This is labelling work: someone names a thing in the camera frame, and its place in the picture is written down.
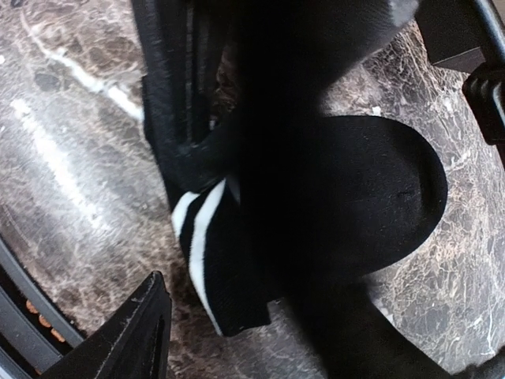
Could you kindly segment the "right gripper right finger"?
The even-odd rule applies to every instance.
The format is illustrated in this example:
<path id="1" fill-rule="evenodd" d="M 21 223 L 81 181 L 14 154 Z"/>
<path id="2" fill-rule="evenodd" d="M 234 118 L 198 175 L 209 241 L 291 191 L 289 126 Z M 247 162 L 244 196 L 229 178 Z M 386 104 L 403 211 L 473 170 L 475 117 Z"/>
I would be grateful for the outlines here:
<path id="1" fill-rule="evenodd" d="M 363 282 L 287 291 L 304 337 L 329 378 L 450 378 L 373 305 Z"/>

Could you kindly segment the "black sock white stripes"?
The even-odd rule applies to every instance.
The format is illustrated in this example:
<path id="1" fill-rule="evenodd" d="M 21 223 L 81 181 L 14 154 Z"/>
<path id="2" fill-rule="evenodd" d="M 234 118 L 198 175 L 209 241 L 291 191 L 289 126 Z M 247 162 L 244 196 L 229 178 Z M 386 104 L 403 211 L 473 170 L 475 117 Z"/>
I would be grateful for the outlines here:
<path id="1" fill-rule="evenodd" d="M 273 300 L 308 302 L 407 257 L 447 203 L 435 149 L 390 118 L 319 118 L 274 163 L 200 192 L 165 182 L 189 277 L 221 336 L 268 325 Z"/>

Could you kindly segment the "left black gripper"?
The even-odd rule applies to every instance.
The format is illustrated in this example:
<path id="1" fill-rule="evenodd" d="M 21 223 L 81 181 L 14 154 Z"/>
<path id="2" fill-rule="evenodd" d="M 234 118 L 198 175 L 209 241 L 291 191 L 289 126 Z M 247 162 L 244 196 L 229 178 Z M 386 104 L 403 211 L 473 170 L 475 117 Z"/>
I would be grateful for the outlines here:
<path id="1" fill-rule="evenodd" d="M 324 116 L 337 80 L 411 22 L 416 1 L 134 1 L 143 51 L 144 134 L 167 186 L 201 193 L 221 181 L 240 199 L 240 130 L 265 105 L 283 127 L 349 129 L 369 116 Z M 212 119 L 231 23 L 241 90 Z"/>

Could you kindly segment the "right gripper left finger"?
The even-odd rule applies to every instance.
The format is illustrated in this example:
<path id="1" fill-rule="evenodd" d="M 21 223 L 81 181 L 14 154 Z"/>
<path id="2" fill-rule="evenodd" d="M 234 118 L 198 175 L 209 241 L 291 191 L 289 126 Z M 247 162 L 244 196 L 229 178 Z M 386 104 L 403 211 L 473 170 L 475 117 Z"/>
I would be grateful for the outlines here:
<path id="1" fill-rule="evenodd" d="M 112 317 L 42 378 L 165 378 L 171 298 L 154 271 Z"/>

